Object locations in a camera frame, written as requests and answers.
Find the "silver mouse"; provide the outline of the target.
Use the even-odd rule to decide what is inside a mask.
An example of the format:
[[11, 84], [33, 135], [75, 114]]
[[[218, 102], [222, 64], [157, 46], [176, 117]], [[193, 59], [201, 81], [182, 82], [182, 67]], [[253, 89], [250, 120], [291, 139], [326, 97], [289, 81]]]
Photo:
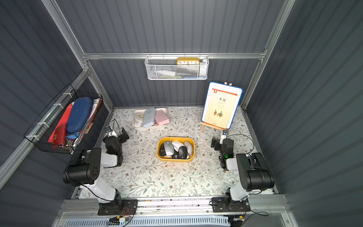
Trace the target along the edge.
[[173, 147], [173, 144], [171, 141], [165, 141], [163, 143], [163, 145], [164, 145], [165, 154], [167, 156], [172, 156], [175, 153], [175, 150], [174, 150], [174, 147]]

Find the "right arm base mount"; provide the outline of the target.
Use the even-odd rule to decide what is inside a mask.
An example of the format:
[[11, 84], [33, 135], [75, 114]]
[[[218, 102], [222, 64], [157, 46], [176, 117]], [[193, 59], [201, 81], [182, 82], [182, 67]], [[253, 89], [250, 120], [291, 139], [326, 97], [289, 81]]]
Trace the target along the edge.
[[249, 212], [250, 206], [248, 198], [244, 198], [241, 201], [234, 201], [227, 197], [213, 197], [209, 202], [214, 213], [223, 212]]

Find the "white mouse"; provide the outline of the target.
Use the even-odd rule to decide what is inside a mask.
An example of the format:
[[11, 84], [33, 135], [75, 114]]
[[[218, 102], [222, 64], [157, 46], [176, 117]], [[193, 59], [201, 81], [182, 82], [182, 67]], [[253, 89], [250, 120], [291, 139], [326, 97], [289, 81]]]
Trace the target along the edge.
[[184, 145], [187, 148], [188, 155], [189, 156], [192, 156], [193, 155], [193, 152], [194, 152], [193, 146], [189, 142], [187, 142], [187, 141], [184, 143]]
[[184, 144], [179, 141], [173, 141], [172, 145], [175, 151], [179, 151], [179, 148], [184, 146]]

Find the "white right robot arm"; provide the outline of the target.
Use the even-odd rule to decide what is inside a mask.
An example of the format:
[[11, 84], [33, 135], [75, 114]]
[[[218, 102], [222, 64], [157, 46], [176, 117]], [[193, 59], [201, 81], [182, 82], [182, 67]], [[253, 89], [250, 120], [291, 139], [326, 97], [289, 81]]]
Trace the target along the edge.
[[211, 147], [219, 151], [220, 166], [225, 171], [237, 171], [239, 183], [227, 189], [226, 203], [245, 200], [254, 191], [261, 193], [275, 186], [275, 179], [262, 153], [235, 154], [234, 141], [228, 130], [222, 130], [220, 139], [212, 138]]

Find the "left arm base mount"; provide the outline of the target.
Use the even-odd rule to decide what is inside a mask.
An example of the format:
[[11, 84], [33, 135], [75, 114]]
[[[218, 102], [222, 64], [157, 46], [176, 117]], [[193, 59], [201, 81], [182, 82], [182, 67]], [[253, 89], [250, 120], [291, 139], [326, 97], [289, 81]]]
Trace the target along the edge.
[[114, 200], [108, 203], [99, 203], [98, 216], [125, 216], [135, 215], [138, 200]]

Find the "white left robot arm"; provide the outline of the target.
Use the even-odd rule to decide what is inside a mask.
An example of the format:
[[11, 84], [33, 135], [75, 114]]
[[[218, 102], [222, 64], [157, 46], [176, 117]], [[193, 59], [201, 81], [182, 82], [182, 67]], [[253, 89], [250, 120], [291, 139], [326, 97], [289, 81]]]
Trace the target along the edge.
[[122, 144], [130, 137], [123, 127], [119, 132], [108, 126], [103, 143], [106, 152], [101, 148], [82, 150], [73, 155], [67, 164], [63, 181], [74, 187], [80, 187], [94, 195], [99, 203], [120, 201], [121, 197], [116, 189], [111, 187], [101, 176], [102, 168], [120, 167], [123, 163]]

